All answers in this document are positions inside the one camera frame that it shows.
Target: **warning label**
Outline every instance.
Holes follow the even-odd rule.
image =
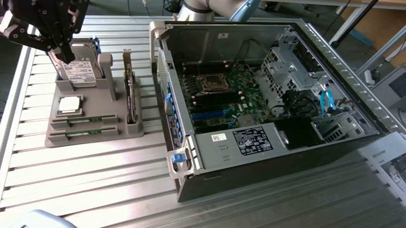
[[[73,61],[68,65],[62,64],[65,75],[70,83],[96,82],[93,68],[89,61]]]
[[[261,127],[233,131],[232,134],[243,155],[260,153],[273,149]]]

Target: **hard drive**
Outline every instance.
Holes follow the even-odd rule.
[[[69,64],[56,58],[53,51],[48,53],[56,68],[57,80],[69,80],[73,87],[96,86],[96,79],[104,78],[97,62],[98,40],[96,38],[74,38],[70,47],[74,60]]]

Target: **metal table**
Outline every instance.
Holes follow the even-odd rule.
[[[324,167],[176,202],[149,69],[152,20],[171,18],[88,16],[76,36],[98,37],[101,51],[113,55],[113,76],[122,75],[122,49],[132,49],[142,89],[141,138],[44,147],[54,69],[41,51],[22,48],[0,125],[0,227],[32,209],[80,228],[404,227],[404,208],[357,153]]]

